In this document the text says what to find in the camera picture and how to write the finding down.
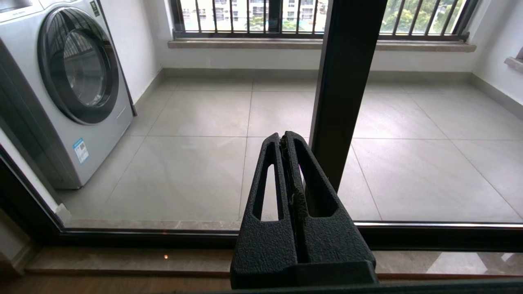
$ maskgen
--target washing machine door glass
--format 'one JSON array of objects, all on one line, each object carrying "label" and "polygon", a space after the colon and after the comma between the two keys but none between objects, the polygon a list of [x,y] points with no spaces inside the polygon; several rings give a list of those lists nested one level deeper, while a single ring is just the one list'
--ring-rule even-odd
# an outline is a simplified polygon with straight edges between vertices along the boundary
[{"label": "washing machine door glass", "polygon": [[78,123],[106,119],[118,96],[118,64],[96,21],[77,8],[58,8],[43,23],[38,47],[42,78],[56,106]]}]

